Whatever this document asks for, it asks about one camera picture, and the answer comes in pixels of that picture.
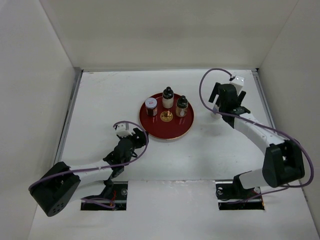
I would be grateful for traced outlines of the dark sauce jar white lid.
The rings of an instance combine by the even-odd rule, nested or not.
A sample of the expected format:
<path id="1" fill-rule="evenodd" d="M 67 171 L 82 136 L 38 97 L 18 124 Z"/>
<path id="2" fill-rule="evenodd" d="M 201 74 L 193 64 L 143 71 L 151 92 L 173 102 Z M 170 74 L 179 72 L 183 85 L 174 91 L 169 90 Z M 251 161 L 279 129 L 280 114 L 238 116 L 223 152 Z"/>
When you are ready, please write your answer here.
<path id="1" fill-rule="evenodd" d="M 149 97 L 145 100 L 145 109 L 149 117 L 154 117 L 158 113 L 158 102 L 155 98 Z"/>

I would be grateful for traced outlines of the black cap pepper bottle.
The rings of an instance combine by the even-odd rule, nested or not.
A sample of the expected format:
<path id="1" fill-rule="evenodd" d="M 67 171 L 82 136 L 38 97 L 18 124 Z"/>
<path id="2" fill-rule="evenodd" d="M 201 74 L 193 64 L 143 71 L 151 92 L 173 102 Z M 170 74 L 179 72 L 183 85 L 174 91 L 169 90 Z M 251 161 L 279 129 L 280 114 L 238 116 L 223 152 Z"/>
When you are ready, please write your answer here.
<path id="1" fill-rule="evenodd" d="M 162 92 L 162 106 L 166 109 L 170 109 L 174 104 L 174 91 L 170 86 Z"/>

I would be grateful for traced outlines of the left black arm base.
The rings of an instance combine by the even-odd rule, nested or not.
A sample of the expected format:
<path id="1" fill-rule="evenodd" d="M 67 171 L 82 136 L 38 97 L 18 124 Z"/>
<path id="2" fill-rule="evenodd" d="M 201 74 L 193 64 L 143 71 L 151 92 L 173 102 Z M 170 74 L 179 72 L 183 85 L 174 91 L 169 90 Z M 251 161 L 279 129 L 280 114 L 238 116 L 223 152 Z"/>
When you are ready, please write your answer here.
<path id="1" fill-rule="evenodd" d="M 125 211 L 129 183 L 127 181 L 105 180 L 100 194 L 86 196 L 81 201 L 81 211 Z"/>

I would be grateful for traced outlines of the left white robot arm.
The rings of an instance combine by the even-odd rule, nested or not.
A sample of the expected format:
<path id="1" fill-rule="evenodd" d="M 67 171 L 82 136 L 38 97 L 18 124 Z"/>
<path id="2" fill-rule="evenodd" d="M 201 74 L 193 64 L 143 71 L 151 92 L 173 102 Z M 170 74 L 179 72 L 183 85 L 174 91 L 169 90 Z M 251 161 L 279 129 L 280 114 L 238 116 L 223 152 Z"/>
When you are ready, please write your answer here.
<path id="1" fill-rule="evenodd" d="M 103 159 L 76 166 L 60 161 L 29 186 L 30 195 L 48 217 L 57 215 L 74 200 L 109 210 L 117 207 L 113 179 L 141 157 L 136 150 L 147 148 L 149 133 L 137 127 L 116 133 L 118 144 Z"/>

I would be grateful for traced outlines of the black cap salt bottle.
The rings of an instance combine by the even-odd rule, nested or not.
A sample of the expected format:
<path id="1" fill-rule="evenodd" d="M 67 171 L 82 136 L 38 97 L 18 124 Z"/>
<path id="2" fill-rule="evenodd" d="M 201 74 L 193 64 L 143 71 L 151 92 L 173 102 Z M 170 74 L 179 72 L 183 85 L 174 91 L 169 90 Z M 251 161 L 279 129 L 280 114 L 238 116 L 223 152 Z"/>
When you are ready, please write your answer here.
<path id="1" fill-rule="evenodd" d="M 176 101 L 175 114 L 180 118 L 185 117 L 187 115 L 188 106 L 189 106 L 189 102 L 186 96 L 182 95 Z"/>

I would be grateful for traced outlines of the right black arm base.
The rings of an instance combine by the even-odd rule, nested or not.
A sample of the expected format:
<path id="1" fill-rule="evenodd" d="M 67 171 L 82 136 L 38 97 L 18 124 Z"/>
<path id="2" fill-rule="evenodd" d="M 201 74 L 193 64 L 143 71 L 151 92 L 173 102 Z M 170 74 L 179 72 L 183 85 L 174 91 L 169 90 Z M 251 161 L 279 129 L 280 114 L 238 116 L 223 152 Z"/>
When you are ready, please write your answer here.
<path id="1" fill-rule="evenodd" d="M 215 181 L 215 195 L 221 211 L 265 210 L 260 187 L 245 189 L 239 177 Z"/>

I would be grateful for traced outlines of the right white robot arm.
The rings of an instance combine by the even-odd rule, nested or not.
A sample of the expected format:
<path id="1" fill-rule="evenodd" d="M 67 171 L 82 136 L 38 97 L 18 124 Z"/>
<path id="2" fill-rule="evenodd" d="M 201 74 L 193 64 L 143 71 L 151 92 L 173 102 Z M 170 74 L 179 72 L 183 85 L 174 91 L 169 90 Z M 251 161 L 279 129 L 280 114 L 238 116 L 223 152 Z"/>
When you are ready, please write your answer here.
<path id="1" fill-rule="evenodd" d="M 230 190 L 238 198 L 245 197 L 256 187 L 277 188 L 305 176 L 298 144 L 262 127 L 253 114 L 241 105 L 245 95 L 245 91 L 237 93 L 236 87 L 230 83 L 217 82 L 209 98 L 209 102 L 217 103 L 222 119 L 245 135 L 264 154 L 262 168 L 234 176 Z"/>

